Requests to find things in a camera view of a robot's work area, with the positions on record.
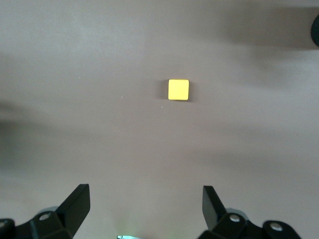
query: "yellow cube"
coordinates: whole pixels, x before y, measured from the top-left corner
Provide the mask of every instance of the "yellow cube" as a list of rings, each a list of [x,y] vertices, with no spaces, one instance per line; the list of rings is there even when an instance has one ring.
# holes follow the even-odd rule
[[[168,99],[169,100],[188,100],[189,80],[171,79],[168,81]]]

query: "table surface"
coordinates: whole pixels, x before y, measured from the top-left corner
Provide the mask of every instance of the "table surface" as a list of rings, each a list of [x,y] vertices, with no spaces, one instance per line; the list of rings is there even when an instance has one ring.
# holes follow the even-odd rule
[[[89,183],[76,239],[197,238],[202,186],[319,235],[316,0],[0,2],[0,218]],[[188,79],[189,100],[167,99]]]

